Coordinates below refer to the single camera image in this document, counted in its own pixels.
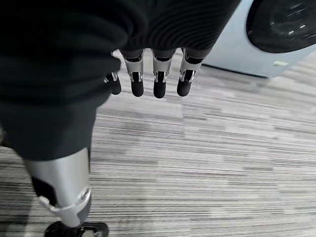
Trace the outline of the right robot hand black cloth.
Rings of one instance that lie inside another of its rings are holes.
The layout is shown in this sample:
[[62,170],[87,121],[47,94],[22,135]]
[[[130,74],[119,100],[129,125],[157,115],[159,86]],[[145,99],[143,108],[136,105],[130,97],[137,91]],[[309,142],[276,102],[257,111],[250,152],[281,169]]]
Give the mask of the right robot hand black cloth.
[[[153,54],[154,96],[165,94],[176,49],[177,93],[188,95],[237,0],[3,0],[0,3],[0,129],[24,161],[39,202],[59,221],[47,237],[105,237],[87,222],[97,108],[121,91],[143,94],[143,54]],[[122,60],[114,57],[118,50]]]

